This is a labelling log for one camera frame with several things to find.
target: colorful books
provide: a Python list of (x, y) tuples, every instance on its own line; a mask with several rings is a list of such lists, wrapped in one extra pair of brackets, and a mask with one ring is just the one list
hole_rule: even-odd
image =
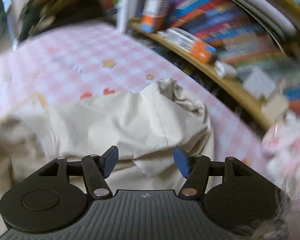
[(192, 10), (206, 4), (210, 0), (186, 0), (179, 4), (171, 13), (170, 20), (175, 21)]
[(260, 34), (260, 33), (264, 33), (264, 32), (265, 32), (264, 28), (259, 23), (256, 23), (256, 24), (250, 24), (245, 27), (238, 28), (238, 29), (230, 29), (230, 30), (223, 29), (222, 32), (216, 33), (213, 37), (203, 39), (203, 41), (216, 47), (217, 44), (223, 43), (223, 40), (226, 40), (229, 38), (234, 38), (243, 33)]
[(218, 15), (219, 13), (223, 13), (232, 9), (236, 9), (237, 7), (234, 5), (234, 3), (231, 2), (226, 2), (223, 4), (220, 4), (218, 6), (215, 6), (213, 8), (211, 8), (210, 10), (206, 11), (205, 16), (206, 18), (212, 18), (216, 15)]
[(226, 51), (235, 51), (235, 50), (238, 50), (241, 48), (251, 48), (251, 47), (255, 47), (256, 50), (261, 49), (261, 48), (271, 50), (273, 48), (276, 48), (277, 46), (274, 44), (270, 35), (265, 33), (260, 36), (256, 35), (255, 37), (251, 38), (250, 40), (247, 40), (244, 42), (226, 45), (226, 46), (224, 46), (224, 49)]
[(281, 53), (279, 48), (275, 48), (272, 50), (264, 49), (258, 51), (248, 50), (248, 51), (242, 51), (240, 53), (235, 51), (235, 52), (224, 53), (223, 55), (219, 55), (219, 58), (222, 62), (226, 62), (229, 64), (237, 64), (238, 62), (247, 61), (252, 58), (262, 57), (263, 55), (266, 54), (272, 54), (272, 53), (274, 54), (279, 52)]
[(207, 28), (213, 27), (215, 25), (221, 24), (226, 21), (231, 21), (238, 16), (246, 15), (241, 9), (235, 8), (223, 13), (216, 15), (215, 17), (209, 18), (206, 16), (201, 16), (193, 21), (186, 23), (183, 25), (183, 29), (187, 32), (194, 34), (197, 32), (201, 32)]
[(214, 38), (219, 33), (224, 33), (232, 29), (237, 29), (251, 23), (249, 16), (241, 15), (229, 21), (206, 28), (200, 32), (194, 33), (194, 36), (200, 39)]
[(207, 1), (206, 4), (193, 9), (191, 12), (187, 13), (186, 15), (182, 16), (179, 19), (176, 19), (171, 25), (170, 28), (179, 28), (181, 27), (183, 24), (192, 21), (193, 19), (204, 15), (205, 12), (213, 9), (215, 6), (218, 6), (220, 4), (226, 3), (226, 0), (211, 0), (211, 1)]
[(232, 66), (235, 69), (247, 69), (252, 68), (255, 65), (260, 66), (261, 69), (265, 69), (262, 67), (264, 63), (269, 64), (269, 62), (281, 62), (286, 61), (287, 56), (282, 51), (276, 51), (271, 53), (265, 53), (261, 55), (257, 55), (256, 57), (251, 57), (248, 60), (240, 61), (240, 62), (234, 62), (232, 63)]
[(249, 65), (246, 68), (236, 69), (238, 77), (245, 80), (252, 73), (255, 66), (284, 87), (300, 85), (300, 63), (289, 57), (286, 57), (284, 61), (274, 59), (262, 64)]
[(232, 37), (228, 37), (228, 38), (224, 38), (224, 39), (220, 39), (220, 40), (215, 40), (213, 42), (211, 42), (211, 46), (214, 47), (226, 47), (226, 46), (231, 46), (231, 45), (237, 45), (240, 43), (244, 43), (247, 41), (250, 41), (256, 37), (261, 37), (263, 35), (268, 35), (266, 32), (261, 32), (261, 33), (254, 33), (254, 32), (244, 32), (244, 33), (240, 33), (239, 35), (236, 36), (232, 36)]

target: metal screw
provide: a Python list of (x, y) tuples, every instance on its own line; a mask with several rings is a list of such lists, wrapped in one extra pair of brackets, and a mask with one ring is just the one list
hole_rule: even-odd
[(194, 196), (198, 192), (194, 188), (184, 188), (181, 193), (185, 196)]
[(98, 197), (103, 197), (103, 196), (108, 195), (110, 192), (106, 188), (98, 188), (93, 193), (94, 193), (94, 195), (96, 195)]

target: white fabric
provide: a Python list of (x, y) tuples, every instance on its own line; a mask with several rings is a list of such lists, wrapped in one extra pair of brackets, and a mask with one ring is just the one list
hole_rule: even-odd
[[(113, 192), (178, 191), (185, 179), (173, 164), (175, 146), (191, 155), (214, 156), (205, 104), (172, 79), (154, 82), (140, 93), (119, 92), (51, 107), (23, 120), (26, 126), (16, 122), (5, 130), (8, 120), (0, 126), (0, 198), (57, 156), (80, 160), (101, 155), (111, 145), (119, 148), (119, 163), (106, 180)], [(74, 184), (84, 188), (83, 183)], [(0, 217), (0, 235), (5, 230)]]
[(269, 129), (261, 146), (273, 183), (300, 203), (300, 119), (289, 111), (285, 122)]

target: bookshelf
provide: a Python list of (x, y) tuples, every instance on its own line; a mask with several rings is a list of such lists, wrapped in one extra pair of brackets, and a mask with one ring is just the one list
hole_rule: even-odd
[(232, 98), (234, 98), (265, 130), (268, 130), (271, 127), (272, 123), (262, 114), (262, 104), (256, 101), (252, 96), (250, 96), (248, 92), (246, 92), (242, 88), (242, 85), (239, 81), (220, 78), (213, 65), (207, 65), (200, 62), (195, 57), (191, 56), (189, 53), (185, 52), (183, 49), (180, 49), (173, 43), (165, 40), (158, 34), (149, 34), (143, 32), (140, 28), (139, 18), (130, 19), (130, 26), (136, 32), (142, 33), (152, 40), (167, 47), (168, 49), (175, 52), (176, 54), (187, 60), (189, 63), (197, 67), (200, 71), (202, 71), (205, 75), (207, 75), (215, 83), (222, 87)]

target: white pole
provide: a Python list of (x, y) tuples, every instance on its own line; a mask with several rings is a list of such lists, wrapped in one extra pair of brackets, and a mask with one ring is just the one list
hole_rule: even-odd
[(121, 33), (127, 31), (127, 23), (130, 11), (130, 0), (120, 0), (118, 17), (117, 17), (117, 30)]

